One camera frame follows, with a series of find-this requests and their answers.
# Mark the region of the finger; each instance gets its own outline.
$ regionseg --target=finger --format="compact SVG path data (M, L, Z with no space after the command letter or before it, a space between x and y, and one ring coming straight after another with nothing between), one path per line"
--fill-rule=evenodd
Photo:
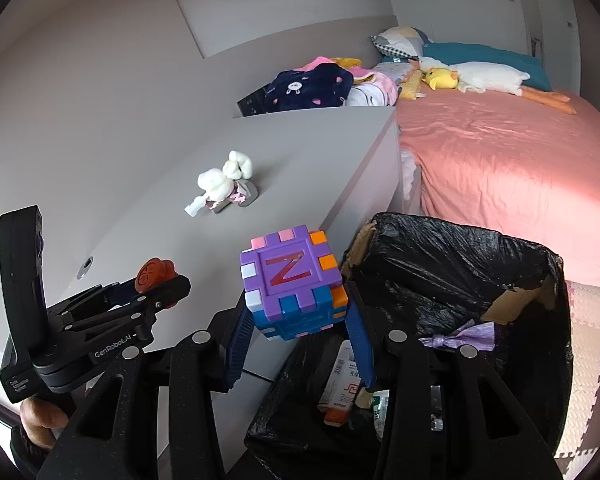
M64 428L69 422L66 414L55 404L35 397L22 401L20 418L30 426L54 430Z
M29 437L29 440L42 449L50 450L56 443L56 438L51 430L47 428L40 428L39 426L32 426L26 422L22 422L22 427L25 433Z
M56 438L49 428L64 428L69 421L56 405L35 398L25 399L21 403L20 419L30 441L47 450L56 443Z

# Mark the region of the yellow plush duck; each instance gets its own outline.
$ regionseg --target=yellow plush duck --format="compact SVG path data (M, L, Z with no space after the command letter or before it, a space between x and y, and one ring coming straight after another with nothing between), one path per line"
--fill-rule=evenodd
M424 73L422 80L432 90L439 88L455 88L458 86L458 72L452 72L448 68L432 68Z

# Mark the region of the pink block square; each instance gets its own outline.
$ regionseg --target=pink block square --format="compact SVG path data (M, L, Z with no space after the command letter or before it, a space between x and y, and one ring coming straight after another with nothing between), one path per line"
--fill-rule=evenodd
M281 242L286 242L287 240L293 240L296 237L293 229L284 229L283 231L279 231L278 234L280 235Z
M252 238L251 239L251 249L261 249L266 246L267 246L267 243L264 240L264 236L261 236L260 238Z

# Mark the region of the pink bed sheet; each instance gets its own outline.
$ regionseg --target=pink bed sheet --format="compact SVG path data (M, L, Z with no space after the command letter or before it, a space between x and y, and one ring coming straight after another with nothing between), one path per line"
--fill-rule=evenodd
M539 242L567 280L600 286L600 113L578 96L570 116L494 91L422 91L397 114L424 213Z

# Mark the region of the plaid pillow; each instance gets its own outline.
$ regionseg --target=plaid pillow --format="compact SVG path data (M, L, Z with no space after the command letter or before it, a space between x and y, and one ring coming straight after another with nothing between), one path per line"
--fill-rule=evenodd
M390 28L382 34L372 36L371 41L384 56L416 60L422 56L422 37L410 27Z

